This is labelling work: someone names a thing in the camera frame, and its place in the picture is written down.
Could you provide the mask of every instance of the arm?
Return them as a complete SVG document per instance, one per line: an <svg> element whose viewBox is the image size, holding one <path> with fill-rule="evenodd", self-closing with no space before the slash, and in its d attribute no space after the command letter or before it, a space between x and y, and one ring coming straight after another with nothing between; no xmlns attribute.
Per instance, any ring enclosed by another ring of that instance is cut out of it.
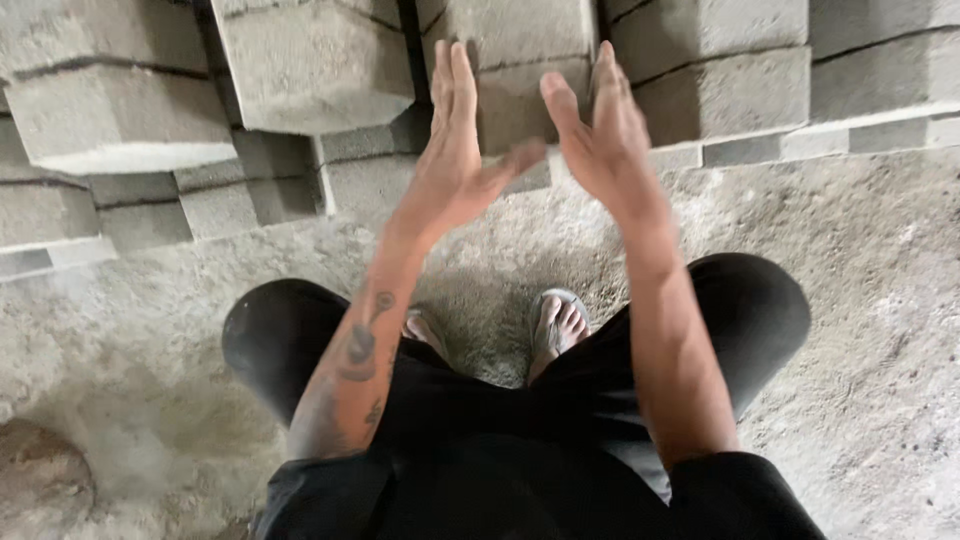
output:
<svg viewBox="0 0 960 540"><path fill-rule="evenodd" d="M691 457L738 450L736 425L670 204L648 160L643 115L607 42L594 81L592 128L580 121L576 96L559 74L544 76L541 90L571 171L623 233L637 400L669 470Z"/></svg>
<svg viewBox="0 0 960 540"><path fill-rule="evenodd" d="M543 143L482 169L477 93L467 50L437 43L430 142L384 227L367 278L310 378L287 437L290 459L361 454L387 405L396 346L423 258L449 230L476 218L516 175L543 159Z"/></svg>

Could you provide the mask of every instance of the left hand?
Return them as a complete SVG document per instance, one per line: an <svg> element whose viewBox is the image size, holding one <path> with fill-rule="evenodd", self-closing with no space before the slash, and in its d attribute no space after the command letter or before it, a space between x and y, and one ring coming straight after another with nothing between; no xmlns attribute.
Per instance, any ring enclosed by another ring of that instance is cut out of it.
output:
<svg viewBox="0 0 960 540"><path fill-rule="evenodd" d="M432 245L478 217L516 176L544 157L542 140L515 147L498 164L483 168L477 141L477 88L463 43L436 45L431 94L430 142L417 162L417 176L394 220Z"/></svg>

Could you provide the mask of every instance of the forearm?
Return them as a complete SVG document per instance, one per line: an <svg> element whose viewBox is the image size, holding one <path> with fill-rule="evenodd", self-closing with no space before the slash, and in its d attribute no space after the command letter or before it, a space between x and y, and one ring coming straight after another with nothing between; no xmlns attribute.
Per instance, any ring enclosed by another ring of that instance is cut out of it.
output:
<svg viewBox="0 0 960 540"><path fill-rule="evenodd" d="M642 218L621 226L631 286L631 343L640 412L668 469L697 455L736 450L727 385L678 247L669 203L637 201Z"/></svg>
<svg viewBox="0 0 960 540"><path fill-rule="evenodd" d="M430 246L392 219L363 287L300 398L287 439L290 459L364 452L387 404L396 346Z"/></svg>

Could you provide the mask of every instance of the person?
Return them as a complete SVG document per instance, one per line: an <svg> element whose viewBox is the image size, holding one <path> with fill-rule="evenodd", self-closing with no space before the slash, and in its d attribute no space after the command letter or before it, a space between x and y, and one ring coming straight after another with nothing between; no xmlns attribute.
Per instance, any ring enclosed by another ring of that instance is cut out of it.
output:
<svg viewBox="0 0 960 540"><path fill-rule="evenodd" d="M539 295L524 388L450 369L442 329L408 310L423 259L544 146L482 168L465 47L438 42L436 58L432 137L353 302L282 280L246 294L225 323L227 364L289 427L257 537L824 538L736 435L806 339L804 294L763 258L684 265L607 42L592 127L560 74L540 89L571 172L622 233L631 302L590 334L575 294Z"/></svg>

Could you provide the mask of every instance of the foot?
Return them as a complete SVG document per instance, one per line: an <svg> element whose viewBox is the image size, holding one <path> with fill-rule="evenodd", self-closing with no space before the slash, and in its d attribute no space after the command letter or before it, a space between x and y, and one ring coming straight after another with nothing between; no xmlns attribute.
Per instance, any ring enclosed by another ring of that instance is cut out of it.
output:
<svg viewBox="0 0 960 540"><path fill-rule="evenodd" d="M550 362L590 335L587 319L573 304L559 297L543 299L540 322L534 332L534 363L530 366L527 384L543 373Z"/></svg>
<svg viewBox="0 0 960 540"><path fill-rule="evenodd" d="M402 333L403 337L416 339L433 347L433 350L436 351L441 358L444 358L444 346L440 338L430 330L430 325L427 324L422 317L416 315L407 317L406 322L403 323Z"/></svg>

